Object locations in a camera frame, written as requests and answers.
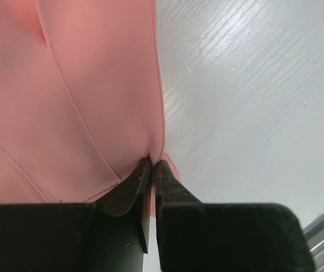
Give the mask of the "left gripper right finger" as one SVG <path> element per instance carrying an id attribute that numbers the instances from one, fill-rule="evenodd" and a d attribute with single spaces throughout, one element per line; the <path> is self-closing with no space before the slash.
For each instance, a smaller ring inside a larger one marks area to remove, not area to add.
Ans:
<path id="1" fill-rule="evenodd" d="M 203 203 L 167 161 L 155 173 L 162 271 L 314 271 L 300 223 L 276 203 Z"/>

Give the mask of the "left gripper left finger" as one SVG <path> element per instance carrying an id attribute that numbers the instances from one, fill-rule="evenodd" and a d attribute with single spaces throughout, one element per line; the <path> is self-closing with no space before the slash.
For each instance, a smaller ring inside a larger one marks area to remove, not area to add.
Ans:
<path id="1" fill-rule="evenodd" d="M 151 168 L 93 203 L 0 205 L 0 271 L 141 271 Z"/>

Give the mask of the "pink skirt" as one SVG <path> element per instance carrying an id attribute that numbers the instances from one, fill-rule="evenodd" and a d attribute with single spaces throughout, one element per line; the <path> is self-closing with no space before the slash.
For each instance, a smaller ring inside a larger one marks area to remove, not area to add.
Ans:
<path id="1" fill-rule="evenodd" d="M 92 202 L 167 160 L 154 1 L 0 1 L 0 203 Z"/>

